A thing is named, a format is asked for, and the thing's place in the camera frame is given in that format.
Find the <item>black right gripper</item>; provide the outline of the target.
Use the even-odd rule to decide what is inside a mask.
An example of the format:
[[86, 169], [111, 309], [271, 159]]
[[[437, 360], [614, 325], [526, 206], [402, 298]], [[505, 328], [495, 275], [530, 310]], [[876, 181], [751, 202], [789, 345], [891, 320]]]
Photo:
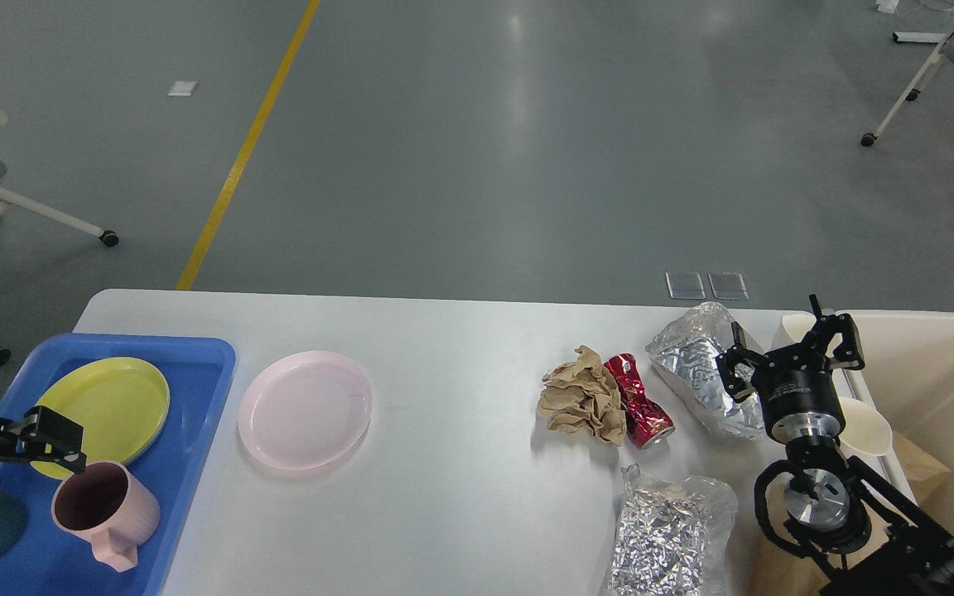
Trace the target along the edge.
[[[808, 299], [815, 321], [793, 351], [764, 354], [750, 350], [742, 325], [732, 321], [732, 344], [715, 356], [727, 395], [741, 404], [757, 392], [766, 434], [781, 445], [803, 436], [840, 436], [846, 418], [832, 370], [865, 368], [853, 317], [822, 309], [817, 294]], [[753, 370], [752, 381], [737, 373], [739, 365]]]

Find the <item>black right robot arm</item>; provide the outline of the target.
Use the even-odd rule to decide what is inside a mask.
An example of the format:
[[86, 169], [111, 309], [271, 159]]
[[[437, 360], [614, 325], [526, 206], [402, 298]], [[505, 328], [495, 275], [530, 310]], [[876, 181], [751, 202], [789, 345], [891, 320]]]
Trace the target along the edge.
[[756, 397], [764, 430], [784, 447], [754, 482], [765, 538], [826, 575], [822, 595], [954, 595], [954, 536], [862, 459], [844, 456], [847, 427], [833, 371], [865, 358], [849, 314], [822, 309], [799, 342], [760, 353], [732, 322], [716, 356], [735, 403]]

